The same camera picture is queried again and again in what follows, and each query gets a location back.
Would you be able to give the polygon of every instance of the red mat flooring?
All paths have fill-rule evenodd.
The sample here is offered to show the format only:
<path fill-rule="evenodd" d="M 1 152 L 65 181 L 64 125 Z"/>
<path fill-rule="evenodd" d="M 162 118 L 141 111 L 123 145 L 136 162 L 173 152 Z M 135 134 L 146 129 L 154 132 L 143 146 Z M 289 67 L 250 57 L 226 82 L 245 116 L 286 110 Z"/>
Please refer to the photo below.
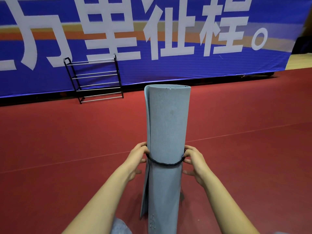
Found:
<path fill-rule="evenodd" d="M 205 156 L 263 234 L 311 233 L 311 69 L 276 78 L 192 87 L 186 141 Z M 0 233 L 61 233 L 128 151 L 146 140 L 143 92 L 0 108 Z M 134 234 L 143 175 L 117 217 Z M 220 233 L 203 189 L 182 176 L 178 233 Z"/>

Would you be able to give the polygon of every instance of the black elastic cord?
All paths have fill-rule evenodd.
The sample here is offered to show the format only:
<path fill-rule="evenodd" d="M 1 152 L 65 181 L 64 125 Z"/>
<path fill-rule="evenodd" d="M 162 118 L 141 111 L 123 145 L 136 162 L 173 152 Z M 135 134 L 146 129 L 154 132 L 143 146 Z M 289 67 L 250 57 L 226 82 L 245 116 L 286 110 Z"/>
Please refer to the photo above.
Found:
<path fill-rule="evenodd" d="M 176 162 L 176 163 L 160 163 L 160 162 L 158 162 L 158 161 L 152 159 L 152 158 L 149 156 L 149 154 L 146 154 L 146 157 L 147 157 L 150 161 L 152 161 L 153 163 L 156 163 L 156 164 L 158 164 L 158 165 L 165 166 L 165 167 L 173 167 L 173 166 L 179 165 L 180 163 L 182 163 L 182 162 L 184 161 L 185 157 L 184 157 L 183 155 L 182 155 L 181 160 L 178 161 L 178 162 Z"/>

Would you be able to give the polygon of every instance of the yoga mat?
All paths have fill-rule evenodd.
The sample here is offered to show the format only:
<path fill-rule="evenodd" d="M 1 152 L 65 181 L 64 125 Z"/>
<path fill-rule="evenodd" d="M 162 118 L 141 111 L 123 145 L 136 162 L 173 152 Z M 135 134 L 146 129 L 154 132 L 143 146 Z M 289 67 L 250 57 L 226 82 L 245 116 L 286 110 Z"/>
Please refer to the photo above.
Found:
<path fill-rule="evenodd" d="M 176 163 L 184 153 L 191 87 L 147 85 L 147 147 L 157 162 Z M 174 234 L 181 189 L 182 163 L 174 167 L 146 163 L 141 214 L 148 212 L 149 234 Z"/>

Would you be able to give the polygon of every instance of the blue banner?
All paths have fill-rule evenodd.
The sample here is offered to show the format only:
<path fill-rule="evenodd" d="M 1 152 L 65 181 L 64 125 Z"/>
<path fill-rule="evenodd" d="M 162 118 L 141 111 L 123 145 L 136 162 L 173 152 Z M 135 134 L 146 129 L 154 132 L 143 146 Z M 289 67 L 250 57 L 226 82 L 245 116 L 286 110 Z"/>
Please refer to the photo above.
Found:
<path fill-rule="evenodd" d="M 284 70 L 310 6 L 311 0 L 0 0 L 0 97 L 73 90 L 66 57 L 116 54 L 123 85 Z M 76 69 L 88 74 L 114 65 Z"/>

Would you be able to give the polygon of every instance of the silver metal bar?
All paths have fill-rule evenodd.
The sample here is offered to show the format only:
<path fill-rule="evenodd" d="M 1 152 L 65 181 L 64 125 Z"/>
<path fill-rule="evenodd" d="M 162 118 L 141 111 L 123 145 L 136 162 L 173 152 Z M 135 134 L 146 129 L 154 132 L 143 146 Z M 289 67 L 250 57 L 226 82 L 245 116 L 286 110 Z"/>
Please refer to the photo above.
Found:
<path fill-rule="evenodd" d="M 104 74 L 104 75 L 95 75 L 95 76 L 87 76 L 87 77 L 77 77 L 77 78 L 72 78 L 72 79 L 85 79 L 85 78 L 102 77 L 102 76 L 110 76 L 110 75 L 117 75 L 117 74 Z"/>
<path fill-rule="evenodd" d="M 101 98 L 101 99 L 94 99 L 94 100 L 82 101 L 81 103 L 93 102 L 93 101 L 100 101 L 100 100 L 107 100 L 107 99 L 112 99 L 112 98 Z"/>
<path fill-rule="evenodd" d="M 88 73 L 88 74 L 102 74 L 102 73 L 110 73 L 110 72 L 117 72 L 117 70 L 105 71 L 105 72 L 96 72 L 96 73 Z"/>
<path fill-rule="evenodd" d="M 103 84 L 113 84 L 113 83 L 119 83 L 119 81 L 117 81 L 117 82 L 109 82 L 109 83 L 102 83 L 102 85 Z M 95 85 L 82 85 L 80 87 L 95 86 Z"/>
<path fill-rule="evenodd" d="M 91 62 L 91 63 L 79 63 L 79 64 L 72 64 L 72 65 L 100 64 L 100 63 L 107 63 L 107 62 L 115 62 L 115 61 Z"/>
<path fill-rule="evenodd" d="M 110 90 L 110 89 L 120 89 L 120 87 L 114 87 L 114 88 L 101 88 L 101 89 L 94 89 L 94 90 Z"/>
<path fill-rule="evenodd" d="M 110 94 L 121 94 L 121 91 L 115 92 L 115 93 L 110 93 Z M 99 96 L 104 96 L 104 95 L 109 95 L 109 94 L 98 94 L 98 95 L 93 95 L 93 96 L 85 96 L 85 98 L 99 97 Z"/>
<path fill-rule="evenodd" d="M 108 60 L 114 60 L 114 58 L 113 59 L 104 59 L 104 60 L 92 60 L 92 61 L 73 61 L 72 63 L 81 63 L 81 62 L 93 62 L 93 61 L 108 61 Z"/>

